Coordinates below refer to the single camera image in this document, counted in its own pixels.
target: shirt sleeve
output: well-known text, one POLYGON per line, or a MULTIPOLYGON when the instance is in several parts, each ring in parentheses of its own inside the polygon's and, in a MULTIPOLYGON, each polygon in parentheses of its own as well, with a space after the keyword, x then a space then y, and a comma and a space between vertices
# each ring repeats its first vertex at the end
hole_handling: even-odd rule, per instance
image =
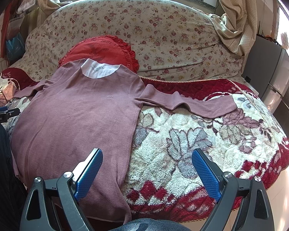
POLYGON ((49 84, 49 82, 51 82, 51 81, 50 80, 43 80, 43 81, 39 82, 37 85, 31 86, 31 87, 26 87, 23 90, 17 91, 13 97, 14 98, 22 98, 25 96, 27 96, 27 97, 32 96, 32 95, 34 95, 35 92, 42 90, 46 84, 49 84))
MULTIPOLYGON (((77 60, 75 62, 83 62, 85 61, 85 59, 81 59, 81 60, 77 60)), ((67 63, 63 66, 61 66, 60 68, 58 68, 56 70, 56 72, 53 74, 53 76, 48 80, 45 79, 43 81, 40 81, 37 85, 35 86, 31 86, 31 87, 26 87, 23 90, 17 91, 14 94, 14 98, 22 98, 22 97, 29 97, 29 96, 33 96, 36 94, 36 92, 42 90, 45 87, 49 87, 55 83, 58 83, 60 81, 60 79, 64 76, 64 74, 67 72, 67 70, 70 69, 70 67, 73 65, 73 62, 67 63)))
POLYGON ((160 105, 169 110, 174 110, 179 105, 185 105, 187 109, 204 118, 214 119, 237 109, 237 105, 230 95, 220 96, 208 101, 182 97, 179 92, 165 94, 159 92, 153 85, 148 84, 137 101, 147 105, 160 105))

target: jeans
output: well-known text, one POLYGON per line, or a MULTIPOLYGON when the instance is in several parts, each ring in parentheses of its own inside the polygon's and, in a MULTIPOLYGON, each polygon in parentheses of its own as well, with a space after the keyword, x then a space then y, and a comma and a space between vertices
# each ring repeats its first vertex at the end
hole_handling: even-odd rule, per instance
POLYGON ((26 197, 25 186, 14 174, 8 135, 0 124, 0 231, 19 230, 26 197))

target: blue bag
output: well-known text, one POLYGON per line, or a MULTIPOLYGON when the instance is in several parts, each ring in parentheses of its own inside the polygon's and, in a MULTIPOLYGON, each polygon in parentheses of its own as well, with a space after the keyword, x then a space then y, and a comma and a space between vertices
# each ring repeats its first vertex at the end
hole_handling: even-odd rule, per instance
POLYGON ((22 35, 20 32, 12 38, 11 40, 7 40, 5 42, 6 45, 6 54, 9 61, 17 61, 20 59, 25 53, 25 43, 22 39, 22 35))

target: blue gripper pad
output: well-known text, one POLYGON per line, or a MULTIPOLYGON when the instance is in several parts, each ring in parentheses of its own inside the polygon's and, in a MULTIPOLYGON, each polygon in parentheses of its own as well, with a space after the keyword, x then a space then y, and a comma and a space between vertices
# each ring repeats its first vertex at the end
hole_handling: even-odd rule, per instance
POLYGON ((7 106, 0 107, 0 112, 4 112, 4 111, 8 111, 8 107, 7 106))
POLYGON ((96 155, 89 162, 85 171, 82 173, 82 175, 76 182, 76 191, 74 196, 77 201, 80 200, 81 198, 84 198, 87 195, 97 175, 97 172, 99 171, 102 165, 102 162, 103 162, 103 153, 99 149, 96 155))
POLYGON ((204 185, 204 188, 208 192, 208 195, 218 202, 221 198, 218 180, 197 150, 193 151, 192 163, 204 185))

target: pillow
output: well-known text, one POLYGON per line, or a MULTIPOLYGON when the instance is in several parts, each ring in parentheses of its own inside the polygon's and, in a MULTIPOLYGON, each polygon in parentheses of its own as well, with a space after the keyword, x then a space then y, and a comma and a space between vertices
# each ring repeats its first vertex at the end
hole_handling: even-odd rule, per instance
POLYGON ((116 36, 100 36, 85 39, 73 46, 59 61, 59 67, 80 59, 92 59, 98 63, 122 64, 137 73, 138 61, 131 47, 116 36))

